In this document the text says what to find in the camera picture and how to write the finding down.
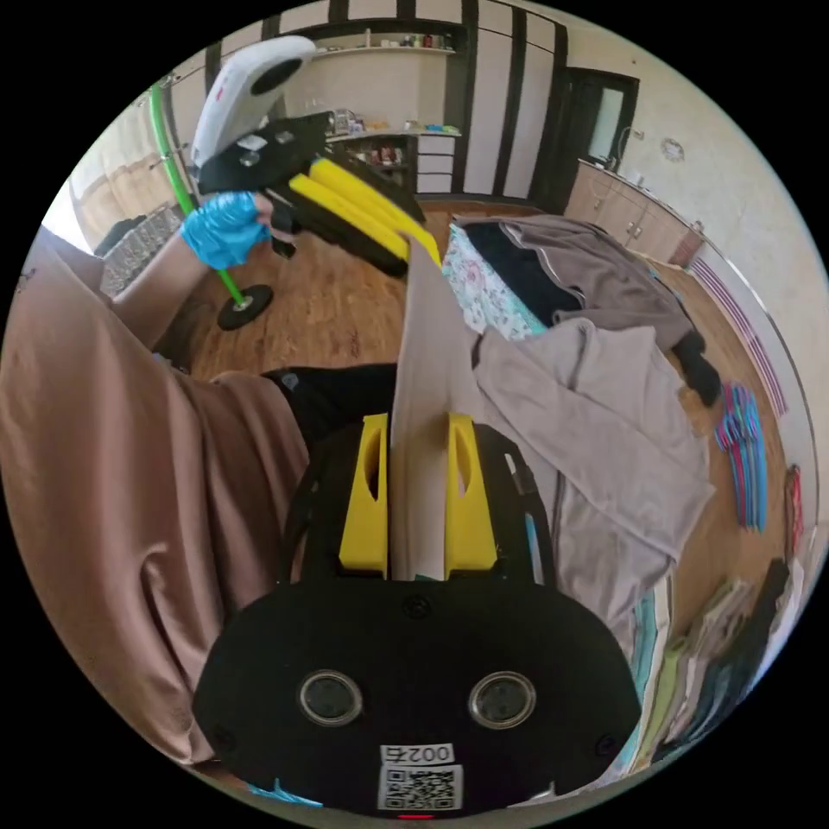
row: wall shelf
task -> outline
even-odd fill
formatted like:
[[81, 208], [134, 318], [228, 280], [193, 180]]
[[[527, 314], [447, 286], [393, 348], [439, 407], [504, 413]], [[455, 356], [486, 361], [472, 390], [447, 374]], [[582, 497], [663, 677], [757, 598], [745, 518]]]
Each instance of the wall shelf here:
[[454, 49], [435, 49], [426, 46], [361, 46], [351, 49], [336, 49], [332, 52], [317, 52], [313, 57], [314, 60], [320, 58], [331, 58], [335, 54], [359, 54], [361, 52], [399, 52], [402, 54], [410, 54], [415, 52], [417, 54], [457, 54]]
[[366, 130], [353, 136], [332, 136], [327, 138], [329, 144], [343, 141], [360, 141], [364, 138], [405, 138], [406, 136], [438, 136], [446, 138], [460, 138], [459, 132], [438, 132], [437, 130]]

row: curtain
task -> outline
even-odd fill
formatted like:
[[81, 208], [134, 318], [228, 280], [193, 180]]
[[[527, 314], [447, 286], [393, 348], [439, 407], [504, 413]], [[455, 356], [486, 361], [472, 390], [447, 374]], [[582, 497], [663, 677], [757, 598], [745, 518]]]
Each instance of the curtain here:
[[146, 97], [124, 110], [90, 147], [69, 186], [78, 224], [93, 250], [118, 223], [134, 222], [175, 203]]

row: camera lens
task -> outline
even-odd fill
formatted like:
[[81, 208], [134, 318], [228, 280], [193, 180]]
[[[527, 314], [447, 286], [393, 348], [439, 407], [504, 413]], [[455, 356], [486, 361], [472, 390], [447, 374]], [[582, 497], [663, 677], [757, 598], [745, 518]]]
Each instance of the camera lens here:
[[357, 684], [338, 671], [316, 671], [300, 686], [300, 708], [317, 725], [347, 725], [363, 710]]
[[535, 708], [535, 689], [525, 676], [502, 671], [485, 676], [469, 696], [472, 718], [485, 728], [515, 728]]

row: black round base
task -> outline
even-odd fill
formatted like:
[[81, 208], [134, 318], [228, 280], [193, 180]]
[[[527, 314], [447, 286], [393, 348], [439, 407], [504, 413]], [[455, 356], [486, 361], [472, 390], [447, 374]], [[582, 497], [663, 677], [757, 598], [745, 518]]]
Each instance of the black round base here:
[[242, 296], [243, 306], [238, 306], [231, 297], [218, 312], [218, 327], [222, 331], [236, 331], [255, 320], [270, 305], [274, 292], [267, 285], [251, 285], [242, 291]]

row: qr code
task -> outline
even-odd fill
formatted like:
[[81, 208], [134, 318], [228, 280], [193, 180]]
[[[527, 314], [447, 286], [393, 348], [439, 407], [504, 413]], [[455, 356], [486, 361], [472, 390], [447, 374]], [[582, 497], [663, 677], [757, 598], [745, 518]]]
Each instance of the qr code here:
[[380, 770], [381, 809], [445, 811], [463, 805], [462, 766], [389, 766]]

